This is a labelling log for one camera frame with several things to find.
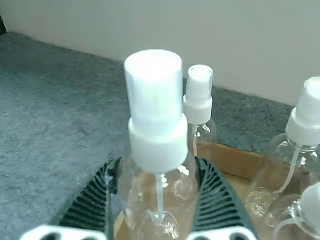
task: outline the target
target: white spray cap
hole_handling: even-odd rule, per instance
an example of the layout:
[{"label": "white spray cap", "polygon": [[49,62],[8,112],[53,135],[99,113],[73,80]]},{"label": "white spray cap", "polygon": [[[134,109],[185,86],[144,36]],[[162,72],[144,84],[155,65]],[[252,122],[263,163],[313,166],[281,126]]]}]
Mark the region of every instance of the white spray cap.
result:
[{"label": "white spray cap", "polygon": [[124,70],[133,159],[150,173],[172,171],[188,154],[188,122],[182,112],[182,60],[171,51],[144,50],[129,56]]},{"label": "white spray cap", "polygon": [[211,97],[214,71],[206,65],[194,65],[188,70],[183,112],[189,124],[202,125],[211,118]]},{"label": "white spray cap", "polygon": [[300,206],[307,222],[320,233],[320,183],[304,190]]},{"label": "white spray cap", "polygon": [[286,126],[286,134],[301,146],[320,144],[320,77],[312,77],[304,83]]}]

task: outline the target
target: clear plastic bottle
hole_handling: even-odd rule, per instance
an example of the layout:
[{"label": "clear plastic bottle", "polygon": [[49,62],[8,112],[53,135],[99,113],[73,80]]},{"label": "clear plastic bottle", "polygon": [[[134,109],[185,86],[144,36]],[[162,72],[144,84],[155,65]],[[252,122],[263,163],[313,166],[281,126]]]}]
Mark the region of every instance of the clear plastic bottle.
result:
[{"label": "clear plastic bottle", "polygon": [[118,194],[132,240],[184,240],[199,194],[198,165],[188,152],[182,111],[182,60],[145,50],[124,64],[132,154],[121,161]]},{"label": "clear plastic bottle", "polygon": [[183,112],[188,120],[188,148],[195,157],[212,161],[217,144],[217,127],[212,120],[211,96],[214,71],[206,65],[188,70]]},{"label": "clear plastic bottle", "polygon": [[265,149],[246,198],[246,209],[255,225],[279,198],[302,194],[320,176],[320,77],[305,82],[293,109],[286,133]]},{"label": "clear plastic bottle", "polygon": [[264,240],[320,239],[320,183],[279,198],[259,227]]}]

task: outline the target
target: gray carpet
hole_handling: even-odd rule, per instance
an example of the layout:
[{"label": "gray carpet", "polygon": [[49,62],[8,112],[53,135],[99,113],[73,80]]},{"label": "gray carpet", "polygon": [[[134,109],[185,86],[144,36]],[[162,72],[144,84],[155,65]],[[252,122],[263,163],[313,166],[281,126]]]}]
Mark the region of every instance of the gray carpet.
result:
[{"label": "gray carpet", "polygon": [[[283,132],[292,109],[218,88],[213,96],[219,142],[256,152]],[[47,223],[103,163],[129,153],[119,62],[6,33],[0,37],[0,115],[3,240]]]}]

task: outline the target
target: white wall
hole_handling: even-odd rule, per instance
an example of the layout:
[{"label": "white wall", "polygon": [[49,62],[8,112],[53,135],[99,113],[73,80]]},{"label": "white wall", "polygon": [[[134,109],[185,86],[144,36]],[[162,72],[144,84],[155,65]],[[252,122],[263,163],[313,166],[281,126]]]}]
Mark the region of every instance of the white wall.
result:
[{"label": "white wall", "polygon": [[0,0],[9,31],[124,61],[164,48],[215,85],[294,105],[320,76],[320,0]]}]

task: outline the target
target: black plastic holder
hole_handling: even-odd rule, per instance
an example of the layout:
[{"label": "black plastic holder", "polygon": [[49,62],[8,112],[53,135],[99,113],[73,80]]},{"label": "black plastic holder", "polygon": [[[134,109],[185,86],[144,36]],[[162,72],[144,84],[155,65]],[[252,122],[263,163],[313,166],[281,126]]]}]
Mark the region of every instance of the black plastic holder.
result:
[{"label": "black plastic holder", "polygon": [[[121,158],[106,163],[87,186],[65,204],[51,225],[88,229],[112,235],[110,194],[117,194],[115,177]],[[240,198],[215,164],[196,158],[200,194],[193,220],[193,232],[242,226],[256,230]]]}]

